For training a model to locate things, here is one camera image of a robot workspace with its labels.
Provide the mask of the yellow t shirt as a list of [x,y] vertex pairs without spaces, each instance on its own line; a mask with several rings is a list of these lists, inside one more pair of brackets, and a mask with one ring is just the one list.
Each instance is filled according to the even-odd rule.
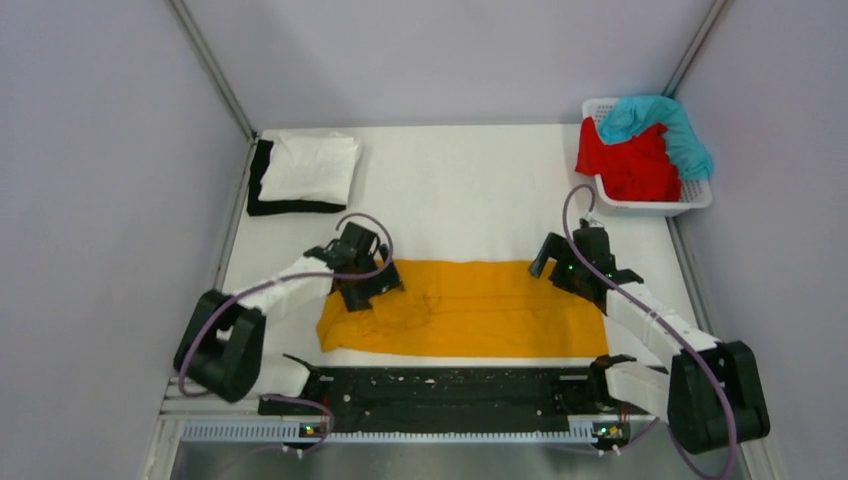
[[316,333],[325,352],[423,357],[578,358],[608,353],[591,302],[535,278],[525,261],[395,261],[404,286],[350,311],[340,293]]

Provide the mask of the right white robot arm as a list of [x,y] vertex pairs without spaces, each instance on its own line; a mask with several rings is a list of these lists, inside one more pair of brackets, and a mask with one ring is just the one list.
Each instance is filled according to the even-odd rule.
[[547,265],[554,287],[595,305],[660,362],[651,367],[627,354],[597,357],[586,385],[594,409],[612,412],[629,403],[665,423],[690,454],[770,434],[753,350],[742,341],[723,342],[663,305],[640,275],[618,268],[604,228],[582,222],[569,237],[549,233],[530,275],[540,278]]

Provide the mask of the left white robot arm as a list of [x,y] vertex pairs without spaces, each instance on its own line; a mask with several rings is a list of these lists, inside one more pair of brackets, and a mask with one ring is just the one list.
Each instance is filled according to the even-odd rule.
[[305,251],[290,266],[235,294],[203,293],[177,348],[173,367],[185,397],[216,396],[235,403],[256,394],[280,397],[297,413],[319,404],[320,386],[310,367],[265,347],[270,321],[323,299],[342,296],[350,312],[371,307],[372,298],[400,289],[394,242],[378,224],[370,230],[345,216],[340,234]]

